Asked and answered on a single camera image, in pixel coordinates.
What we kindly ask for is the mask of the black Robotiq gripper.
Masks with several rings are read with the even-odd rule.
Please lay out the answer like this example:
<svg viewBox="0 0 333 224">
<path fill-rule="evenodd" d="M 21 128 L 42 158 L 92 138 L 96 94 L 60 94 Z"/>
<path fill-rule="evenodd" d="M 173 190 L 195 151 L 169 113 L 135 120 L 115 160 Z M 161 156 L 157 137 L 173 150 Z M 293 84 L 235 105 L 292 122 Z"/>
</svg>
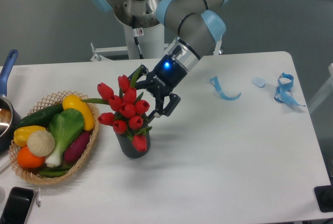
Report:
<svg viewBox="0 0 333 224">
<path fill-rule="evenodd" d="M 137 82 L 143 75 L 146 76 L 145 80 Z M 165 55 L 152 71 L 148 72 L 144 65 L 140 65 L 129 76 L 130 85 L 135 85 L 136 89 L 146 89 L 155 98 L 156 105 L 148 116 L 149 122 L 163 115 L 171 115 L 181 101 L 180 96 L 171 92 L 186 75 L 185 69 L 175 59 Z M 163 107 L 166 96 L 169 96 L 169 102 Z"/>
</svg>

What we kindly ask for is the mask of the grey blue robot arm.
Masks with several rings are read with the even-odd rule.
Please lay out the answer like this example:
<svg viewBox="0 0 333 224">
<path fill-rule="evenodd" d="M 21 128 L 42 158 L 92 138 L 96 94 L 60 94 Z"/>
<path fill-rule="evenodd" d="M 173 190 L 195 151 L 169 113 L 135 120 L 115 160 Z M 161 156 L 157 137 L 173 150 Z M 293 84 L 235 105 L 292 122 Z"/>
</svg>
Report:
<svg viewBox="0 0 333 224">
<path fill-rule="evenodd" d="M 91 0 L 102 11 L 113 10 L 124 26 L 129 57 L 161 60 L 152 71 L 142 68 L 145 89 L 155 99 L 149 120 L 169 116 L 180 102 L 173 89 L 213 48 L 219 48 L 226 26 L 213 11 L 229 0 Z"/>
</svg>

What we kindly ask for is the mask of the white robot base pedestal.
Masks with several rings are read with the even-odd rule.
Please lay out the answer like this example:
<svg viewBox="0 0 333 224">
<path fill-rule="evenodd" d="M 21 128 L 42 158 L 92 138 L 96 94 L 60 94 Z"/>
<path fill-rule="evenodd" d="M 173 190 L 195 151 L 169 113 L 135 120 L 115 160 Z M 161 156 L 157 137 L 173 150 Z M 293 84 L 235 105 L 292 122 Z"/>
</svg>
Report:
<svg viewBox="0 0 333 224">
<path fill-rule="evenodd" d="M 130 59 L 154 59 L 164 55 L 164 26 L 157 20 L 161 0 L 126 0 L 114 9 L 123 25 Z"/>
</svg>

